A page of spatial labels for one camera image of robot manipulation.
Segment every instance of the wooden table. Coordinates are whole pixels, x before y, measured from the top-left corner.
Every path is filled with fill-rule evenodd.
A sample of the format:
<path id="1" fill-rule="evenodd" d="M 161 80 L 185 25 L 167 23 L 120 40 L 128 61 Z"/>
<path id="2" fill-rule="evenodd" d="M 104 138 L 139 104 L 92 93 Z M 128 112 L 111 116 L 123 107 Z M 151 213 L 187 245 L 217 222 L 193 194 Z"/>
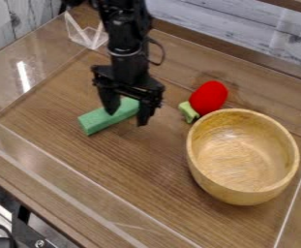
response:
<path id="1" fill-rule="evenodd" d="M 85 6 L 73 15 L 83 25 L 97 23 Z M 61 21 L 47 25 L 41 43 L 53 42 L 51 34 L 61 31 Z M 273 201 L 252 207 L 216 201 L 197 187 L 188 169 L 191 126 L 177 105 L 204 81 L 220 79 L 230 89 L 228 108 L 254 109 L 276 118 L 294 134 L 301 153 L 301 80 L 160 31 L 152 36 L 163 42 L 168 59 L 161 67 L 151 68 L 167 92 L 164 108 L 149 126 L 136 128 L 131 119 L 91 138 L 84 136 L 76 117 L 101 105 L 89 67 L 108 63 L 104 49 L 84 50 L 0 112 L 0 125 L 21 136 L 0 126 L 1 149 L 15 156 L 0 154 L 0 185 L 84 247 L 135 247 L 136 240 L 116 227 L 144 247 L 270 247 L 301 165 L 293 183 Z M 95 182 L 133 206 L 112 199 Z"/>

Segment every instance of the bowl rim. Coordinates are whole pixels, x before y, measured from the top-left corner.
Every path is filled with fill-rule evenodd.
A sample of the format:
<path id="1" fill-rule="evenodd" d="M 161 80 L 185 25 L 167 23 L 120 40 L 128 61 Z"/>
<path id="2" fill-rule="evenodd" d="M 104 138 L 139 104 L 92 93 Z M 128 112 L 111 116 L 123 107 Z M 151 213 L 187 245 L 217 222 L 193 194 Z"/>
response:
<path id="1" fill-rule="evenodd" d="M 290 171 L 289 173 L 285 175 L 285 177 L 277 181 L 276 183 L 268 185 L 266 187 L 264 187 L 261 190 L 257 190 L 257 191 L 246 191 L 246 190 L 236 190 L 230 187 L 226 187 L 224 186 L 222 184 L 220 184 L 218 182 L 216 182 L 215 180 L 212 180 L 205 173 L 203 173 L 197 167 L 197 162 L 196 162 L 196 158 L 195 158 L 195 155 L 193 155 L 193 150 L 192 150 L 192 136 L 193 136 L 193 132 L 197 128 L 197 126 L 200 125 L 200 123 L 203 123 L 209 117 L 212 117 L 213 115 L 217 115 L 222 112 L 244 112 L 244 113 L 249 113 L 252 115 L 256 115 L 264 119 L 266 119 L 272 124 L 274 124 L 280 130 L 282 131 L 282 133 L 285 134 L 288 140 L 289 140 L 289 143 L 292 145 L 292 148 L 293 148 L 293 161 L 292 161 L 292 168 L 290 168 Z M 257 112 L 257 111 L 253 111 L 253 110 L 249 110 L 249 109 L 244 109 L 244 108 L 225 108 L 225 109 L 220 109 L 220 110 L 216 110 L 211 113 L 208 113 L 207 115 L 204 115 L 193 124 L 191 130 L 189 130 L 189 133 L 188 133 L 188 141 L 187 141 L 187 150 L 188 150 L 188 156 L 189 156 L 189 159 L 192 160 L 192 163 L 193 163 L 193 167 L 196 168 L 196 170 L 199 171 L 199 173 L 203 174 L 203 176 L 205 176 L 205 178 L 212 182 L 215 183 L 216 185 L 220 185 L 221 187 L 232 190 L 232 191 L 236 191 L 236 192 L 241 192 L 241 193 L 266 193 L 266 192 L 270 192 L 273 191 L 274 189 L 280 188 L 281 186 L 284 186 L 292 179 L 292 177 L 294 176 L 296 172 L 297 172 L 297 169 L 298 169 L 298 164 L 300 164 L 300 151 L 298 151 L 298 147 L 297 147 L 297 144 L 296 144 L 296 141 L 294 141 L 294 138 L 292 136 L 292 134 L 288 132 L 288 130 L 282 127 L 282 125 L 272 118 L 269 117 L 268 115 Z"/>

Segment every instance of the wooden bowl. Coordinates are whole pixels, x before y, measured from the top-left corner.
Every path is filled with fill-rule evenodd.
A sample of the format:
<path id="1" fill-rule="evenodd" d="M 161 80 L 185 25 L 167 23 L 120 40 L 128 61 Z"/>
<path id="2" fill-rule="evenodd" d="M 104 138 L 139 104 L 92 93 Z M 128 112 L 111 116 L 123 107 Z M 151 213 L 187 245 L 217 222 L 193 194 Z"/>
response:
<path id="1" fill-rule="evenodd" d="M 199 186 L 230 204 L 270 200 L 298 168 L 292 135 L 276 120 L 250 110 L 224 109 L 200 118 L 189 131 L 187 147 Z"/>

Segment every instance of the green sponge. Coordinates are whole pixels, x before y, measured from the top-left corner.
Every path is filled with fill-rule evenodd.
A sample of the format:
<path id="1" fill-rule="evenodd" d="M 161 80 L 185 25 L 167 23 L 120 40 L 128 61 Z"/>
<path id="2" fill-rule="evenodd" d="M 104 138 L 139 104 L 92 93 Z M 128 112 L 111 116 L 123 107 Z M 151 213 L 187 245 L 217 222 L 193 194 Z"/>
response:
<path id="1" fill-rule="evenodd" d="M 81 115 L 77 120 L 85 135 L 93 135 L 108 126 L 133 116 L 139 112 L 139 107 L 139 101 L 125 97 L 121 99 L 120 108 L 113 115 L 109 115 L 104 108 L 99 108 Z"/>

